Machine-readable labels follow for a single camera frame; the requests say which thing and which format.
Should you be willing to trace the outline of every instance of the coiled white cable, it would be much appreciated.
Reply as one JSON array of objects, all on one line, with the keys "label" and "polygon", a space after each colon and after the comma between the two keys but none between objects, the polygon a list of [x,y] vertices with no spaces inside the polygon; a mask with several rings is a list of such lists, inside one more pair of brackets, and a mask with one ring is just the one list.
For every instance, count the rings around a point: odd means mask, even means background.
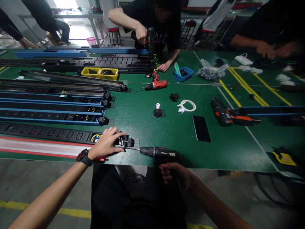
[{"label": "coiled white cable", "polygon": [[[193,108],[192,108],[191,110],[186,109],[186,108],[183,106],[183,104],[185,104],[186,102],[190,103],[190,104],[193,106]],[[177,105],[177,106],[178,106],[178,107],[179,107],[179,106],[181,107],[181,111],[180,111],[180,112],[182,112],[182,113],[183,113],[184,111],[192,112],[192,111],[196,110],[196,104],[193,103],[193,102],[190,101],[190,100],[182,100],[181,103],[180,103],[179,105]]]}]

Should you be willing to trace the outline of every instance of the black phone screen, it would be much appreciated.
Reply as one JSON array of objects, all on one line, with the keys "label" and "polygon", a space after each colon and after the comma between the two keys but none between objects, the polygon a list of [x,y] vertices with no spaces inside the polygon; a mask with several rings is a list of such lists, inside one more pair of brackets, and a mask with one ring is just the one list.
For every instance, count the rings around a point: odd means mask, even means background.
[{"label": "black phone screen", "polygon": [[211,143],[209,131],[207,129],[206,119],[201,116],[193,116],[196,138],[201,142]]}]

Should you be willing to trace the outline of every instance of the orange power drill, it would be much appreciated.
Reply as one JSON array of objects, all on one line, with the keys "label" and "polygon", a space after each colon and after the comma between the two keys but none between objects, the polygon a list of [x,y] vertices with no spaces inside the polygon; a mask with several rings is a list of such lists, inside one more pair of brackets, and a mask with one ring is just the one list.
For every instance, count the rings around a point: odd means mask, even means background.
[{"label": "orange power drill", "polygon": [[136,90],[144,88],[145,91],[150,91],[150,90],[156,90],[156,89],[161,89],[161,88],[167,87],[167,81],[160,80],[159,73],[154,72],[152,74],[152,78],[153,78],[152,83],[145,85],[145,87],[137,88]]}]

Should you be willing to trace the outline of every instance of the yellow plastic bin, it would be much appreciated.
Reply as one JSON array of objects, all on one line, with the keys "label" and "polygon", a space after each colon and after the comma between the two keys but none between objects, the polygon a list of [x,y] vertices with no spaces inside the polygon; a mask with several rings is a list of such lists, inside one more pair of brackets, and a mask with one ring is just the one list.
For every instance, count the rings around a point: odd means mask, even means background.
[{"label": "yellow plastic bin", "polygon": [[[104,71],[111,71],[114,75],[102,74]],[[98,76],[104,80],[118,80],[119,70],[117,68],[102,68]]]},{"label": "yellow plastic bin", "polygon": [[[94,71],[96,71],[97,73],[96,73],[96,74],[89,73],[89,69],[94,70]],[[89,67],[86,67],[86,68],[84,68],[84,69],[82,70],[81,75],[82,75],[82,76],[87,76],[87,77],[100,78],[100,77],[98,76],[100,71],[101,71],[101,68],[89,68]]]}]

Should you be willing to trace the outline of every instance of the wristwatch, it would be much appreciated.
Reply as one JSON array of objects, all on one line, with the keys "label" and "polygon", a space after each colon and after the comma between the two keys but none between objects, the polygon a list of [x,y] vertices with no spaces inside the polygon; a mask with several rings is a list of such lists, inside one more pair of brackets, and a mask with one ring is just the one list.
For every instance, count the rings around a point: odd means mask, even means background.
[{"label": "wristwatch", "polygon": [[85,165],[90,167],[91,165],[93,165],[93,160],[88,158],[88,153],[89,153],[89,150],[88,149],[84,149],[83,151],[81,151],[79,153],[79,155],[76,158],[76,161],[77,162],[82,162]]}]

